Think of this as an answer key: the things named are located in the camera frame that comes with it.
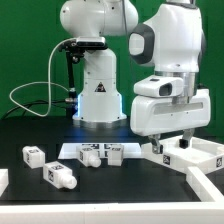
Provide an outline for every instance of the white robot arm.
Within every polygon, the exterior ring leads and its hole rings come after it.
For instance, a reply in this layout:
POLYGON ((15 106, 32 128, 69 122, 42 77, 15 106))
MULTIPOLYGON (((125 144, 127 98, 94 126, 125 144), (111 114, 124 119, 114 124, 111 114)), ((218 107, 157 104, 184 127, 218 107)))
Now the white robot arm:
MULTIPOLYGON (((104 45, 102 36, 124 35, 138 23, 137 11, 129 0, 70 0, 63 5, 60 18, 64 29, 77 38, 74 45, 81 43, 83 47, 104 45)), ((74 123, 92 128, 119 124, 126 115, 116 89, 115 54, 109 49, 82 53, 84 88, 74 123)))
POLYGON ((186 148, 194 128, 210 121, 208 90, 195 88, 203 50, 200 10, 189 0, 169 0, 157 14, 139 24, 130 36, 132 58, 142 66, 155 66, 155 75, 134 86, 133 132, 152 139, 162 152, 160 134, 184 130, 180 147, 186 148))
POLYGON ((123 9, 122 1, 67 1, 60 13, 62 26, 73 37, 125 35, 123 12, 126 15, 128 32, 137 25, 138 14, 129 0, 124 0, 125 9, 123 9))

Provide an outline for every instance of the black table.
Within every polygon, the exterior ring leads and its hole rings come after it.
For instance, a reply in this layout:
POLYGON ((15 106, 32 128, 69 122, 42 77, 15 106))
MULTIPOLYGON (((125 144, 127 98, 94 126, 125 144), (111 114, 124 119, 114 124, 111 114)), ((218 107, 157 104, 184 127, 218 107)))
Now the black table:
MULTIPOLYGON (((133 143, 147 138, 132 133, 127 125, 108 130, 75 127, 64 117, 14 117, 0 122, 0 168, 9 170, 9 186, 1 205, 135 203, 199 201, 186 176, 145 159, 125 159, 121 167, 107 165, 86 168, 79 161, 58 160, 63 143, 133 143), (22 148, 38 146, 46 162, 58 160, 73 170, 78 185, 73 190, 57 189, 43 179, 43 169, 31 169, 23 162, 22 148)), ((222 189, 224 171, 208 177, 222 189)))

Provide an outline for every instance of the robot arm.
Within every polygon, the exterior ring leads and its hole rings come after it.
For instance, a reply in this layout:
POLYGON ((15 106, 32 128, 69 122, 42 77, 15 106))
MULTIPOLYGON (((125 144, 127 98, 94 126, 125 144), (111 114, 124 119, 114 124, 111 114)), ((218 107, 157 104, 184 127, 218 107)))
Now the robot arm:
POLYGON ((73 37, 117 36, 125 34, 123 10, 128 32, 131 32, 137 25, 138 14, 129 0, 70 0, 62 6, 60 19, 64 29, 73 37))
POLYGON ((169 0, 158 13, 132 32, 129 49, 142 66, 155 66, 155 75, 134 86, 131 128, 150 136, 161 153, 158 136, 184 130, 187 144, 193 129, 210 120, 207 90, 195 88, 202 52, 202 22, 198 7, 190 0, 169 0))

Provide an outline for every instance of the white platform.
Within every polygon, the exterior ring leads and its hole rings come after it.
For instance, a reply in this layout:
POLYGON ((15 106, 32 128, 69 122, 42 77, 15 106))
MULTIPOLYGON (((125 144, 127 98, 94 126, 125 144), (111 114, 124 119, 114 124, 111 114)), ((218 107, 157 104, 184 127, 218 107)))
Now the white platform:
POLYGON ((124 146, 124 158, 142 158, 142 150, 139 143, 64 143, 58 159, 76 159, 77 146, 81 145, 89 145, 98 151, 100 158, 107 158, 107 153, 112 144, 121 144, 124 146))
POLYGON ((222 202, 224 197, 205 174, 224 166, 224 145, 192 138, 187 149, 179 147, 182 136, 161 140, 163 154, 154 154, 152 144, 142 145, 145 159, 186 174, 186 181, 202 202, 222 202))
POLYGON ((182 149, 179 147, 181 138, 177 136, 161 140, 164 147, 161 155, 152 152, 151 143, 144 144, 143 157, 182 173, 187 173, 190 166, 197 166, 204 174, 224 167, 224 145, 193 137, 190 147, 182 149))

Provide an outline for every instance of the green backdrop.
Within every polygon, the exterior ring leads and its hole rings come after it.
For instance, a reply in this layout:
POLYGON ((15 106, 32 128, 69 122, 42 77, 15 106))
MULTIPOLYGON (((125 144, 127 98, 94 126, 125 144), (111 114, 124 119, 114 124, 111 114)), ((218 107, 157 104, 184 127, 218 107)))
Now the green backdrop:
MULTIPOLYGON (((54 46, 69 35, 63 30, 59 13, 64 0, 0 0, 0 116, 15 105, 9 92, 24 83, 47 81, 47 63, 54 46)), ((139 13, 139 22, 147 20, 164 0, 132 0, 139 13)), ((212 119, 208 131, 224 136, 224 1, 197 0, 203 17, 207 52, 203 59, 199 81, 210 89, 212 119)), ((136 81, 153 74, 153 68, 142 68, 133 63, 131 72, 126 37, 108 37, 110 48, 117 55, 117 89, 123 96, 123 111, 130 115, 133 94, 133 76, 136 81)), ((75 67, 78 92, 82 89, 82 64, 75 67)), ((64 53, 53 60, 52 81, 67 86, 64 53)), ((65 93, 53 89, 53 98, 65 93)), ((29 87, 15 96, 21 102, 47 99, 44 86, 29 87)), ((33 108, 44 112, 44 108, 33 108)), ((51 115, 63 115, 53 108, 51 115)))

